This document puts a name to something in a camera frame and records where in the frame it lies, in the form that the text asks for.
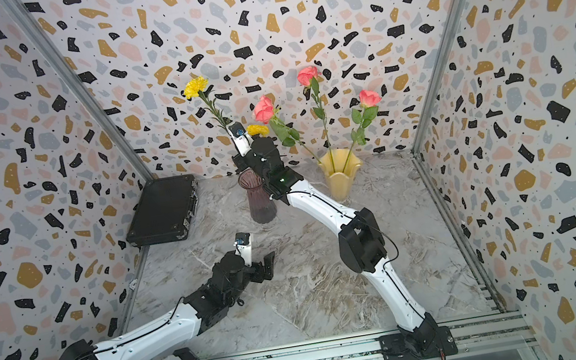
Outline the double pink rose stem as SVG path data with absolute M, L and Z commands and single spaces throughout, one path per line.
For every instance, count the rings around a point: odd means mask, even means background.
M 304 87 L 305 96 L 314 102 L 313 112 L 315 116 L 321 120 L 323 124 L 323 131 L 325 133 L 325 144 L 327 145 L 327 150 L 331 151 L 329 146 L 328 137 L 328 126 L 326 112 L 324 111 L 323 101 L 320 98 L 320 84 L 317 77 L 320 75 L 318 67 L 308 66 L 302 69 L 297 75 L 297 81 Z M 293 147 L 298 145 L 307 151 L 319 164 L 323 165 L 322 160 L 319 158 L 318 154 L 313 152 L 309 147 L 307 147 L 306 141 L 303 140 L 301 132 L 298 131 L 293 126 L 290 126 L 282 117 L 280 117 L 281 108 L 274 104 L 269 97 L 262 96 L 259 102 L 254 106 L 253 116 L 255 121 L 266 126 L 266 135 L 269 132 L 275 133 L 278 140 L 285 147 Z

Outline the yellow carnation stem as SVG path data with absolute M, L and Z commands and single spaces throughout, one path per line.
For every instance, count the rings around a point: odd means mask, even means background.
M 215 104 L 215 100 L 210 98 L 208 88 L 209 82 L 207 78 L 204 77 L 196 77 L 189 81 L 185 86 L 183 91 L 183 96 L 188 101 L 192 101 L 192 99 L 198 99 L 204 103 L 209 113 L 213 119 L 218 123 L 218 125 L 223 129 L 224 133 L 229 133 L 228 125 L 229 120 L 223 114 L 223 111 L 217 107 Z
M 270 134 L 270 128 L 268 125 L 249 125 L 246 128 L 246 132 L 249 136 L 255 138 L 255 136 L 258 137 L 267 137 Z

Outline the single pink rose stem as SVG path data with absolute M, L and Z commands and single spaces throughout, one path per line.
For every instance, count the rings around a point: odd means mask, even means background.
M 372 124 L 378 115 L 379 103 L 382 97 L 375 91 L 363 90 L 359 94 L 359 106 L 351 109 L 351 119 L 354 123 L 351 131 L 351 146 L 348 148 L 342 172 L 345 173 L 351 161 L 354 148 L 366 144 L 366 129 Z

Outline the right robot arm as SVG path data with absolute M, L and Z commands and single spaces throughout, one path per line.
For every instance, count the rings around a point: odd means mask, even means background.
M 271 199 L 309 214 L 335 234 L 341 260 L 351 271 L 363 275 L 386 302 L 406 348 L 421 357 L 438 353 L 445 341 L 440 327 L 394 270 L 384 234 L 371 210 L 356 211 L 319 192 L 301 174 L 284 165 L 271 138 L 243 134 L 233 143 L 238 171 L 250 169 L 259 176 Z

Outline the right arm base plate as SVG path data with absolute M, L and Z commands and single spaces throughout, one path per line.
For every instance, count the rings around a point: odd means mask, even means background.
M 449 327 L 441 326 L 432 337 L 394 333 L 379 337 L 384 360 L 428 360 L 458 354 L 454 336 Z

